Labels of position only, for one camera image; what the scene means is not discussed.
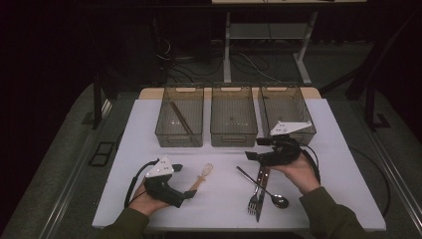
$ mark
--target dark green jacket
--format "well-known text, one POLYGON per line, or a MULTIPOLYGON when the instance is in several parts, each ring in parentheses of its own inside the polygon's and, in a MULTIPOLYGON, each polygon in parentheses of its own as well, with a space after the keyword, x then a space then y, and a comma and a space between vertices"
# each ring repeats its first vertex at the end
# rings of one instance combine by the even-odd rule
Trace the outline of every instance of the dark green jacket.
MULTIPOLYGON (((338 205, 325 188, 320 187, 300 198, 310 219, 311 233, 318 239, 361 239, 366 233, 356 215, 338 205)), ((105 227, 99 239, 139 239, 149 219, 133 209, 125 208, 112 225, 105 227)))

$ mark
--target person's right hand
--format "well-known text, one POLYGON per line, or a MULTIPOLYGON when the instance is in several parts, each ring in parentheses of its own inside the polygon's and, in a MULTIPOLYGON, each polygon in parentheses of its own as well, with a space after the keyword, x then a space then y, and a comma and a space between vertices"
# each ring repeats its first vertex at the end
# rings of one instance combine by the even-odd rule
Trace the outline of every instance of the person's right hand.
POLYGON ((303 195, 320 187, 313 168, 302 153, 297 160, 290 164, 270 168, 284 173, 303 195))

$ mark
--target fork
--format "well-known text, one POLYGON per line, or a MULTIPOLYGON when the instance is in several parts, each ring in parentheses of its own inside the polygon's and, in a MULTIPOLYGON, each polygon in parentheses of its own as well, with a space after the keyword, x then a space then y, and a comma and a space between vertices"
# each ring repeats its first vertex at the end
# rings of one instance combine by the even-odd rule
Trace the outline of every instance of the fork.
POLYGON ((257 212, 258 189, 259 187, 255 186, 254 194, 252 195, 251 199, 249 199, 248 212, 252 215, 255 215, 255 213, 257 212))

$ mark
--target floor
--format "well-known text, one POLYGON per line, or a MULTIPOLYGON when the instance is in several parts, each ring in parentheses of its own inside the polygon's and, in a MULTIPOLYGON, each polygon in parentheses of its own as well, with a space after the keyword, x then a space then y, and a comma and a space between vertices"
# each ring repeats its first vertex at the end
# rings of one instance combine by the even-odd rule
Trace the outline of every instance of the floor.
MULTIPOLYGON (((220 49, 221 43, 213 44, 220 49)), ((371 47, 369 43, 310 45, 304 61, 312 86, 320 89, 353 70, 363 62, 371 47)), ((296 42, 233 42, 232 81, 299 82, 301 78, 292 57, 298 48, 296 42)), ((215 51, 209 63, 197 62, 184 53, 179 56, 172 70, 167 72, 168 82, 210 84, 223 81, 222 51, 215 51)), ((410 198, 421 202, 421 144, 381 94, 376 96, 375 112, 384 115, 390 127, 370 131, 362 120, 364 97, 348 101, 344 96, 347 87, 348 83, 343 84, 322 97, 328 100, 357 166, 379 210, 385 214, 387 230, 372 232, 370 238, 422 238, 420 225, 412 220, 411 215, 415 213, 411 213, 409 201, 406 201, 409 197, 403 196, 405 193, 386 173, 384 166, 387 158, 402 176, 405 187, 411 192, 410 198)), ((94 110, 92 86, 81 94, 1 238, 95 238, 98 235, 99 229, 91 226, 92 221, 118 151, 121 133, 138 94, 124 92, 116 100, 106 101, 104 119, 97 129, 90 124, 90 113, 94 110), (105 167, 88 166, 99 143, 105 141, 114 143, 108 164, 105 167)), ((297 234, 313 238, 308 232, 297 234)), ((245 238, 232 233, 208 236, 245 238)), ((206 234, 165 235, 165 238, 181 237, 206 238, 206 234)), ((286 238, 277 233, 260 233, 253 237, 286 238)))

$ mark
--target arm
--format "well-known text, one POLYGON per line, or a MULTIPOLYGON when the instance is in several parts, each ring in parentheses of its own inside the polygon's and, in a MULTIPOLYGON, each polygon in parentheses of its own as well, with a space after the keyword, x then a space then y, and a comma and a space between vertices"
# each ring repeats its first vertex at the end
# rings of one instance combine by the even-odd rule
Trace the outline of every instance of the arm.
POLYGON ((272 169, 284 173, 303 195, 300 201, 310 219, 311 233, 316 238, 366 238, 354 212, 336 204, 319 185, 303 154, 291 164, 273 166, 272 169))
POLYGON ((149 222, 149 216, 167 203, 153 199, 145 192, 143 182, 134 192, 127 208, 124 208, 112 225, 105 227, 98 239, 138 239, 149 222))

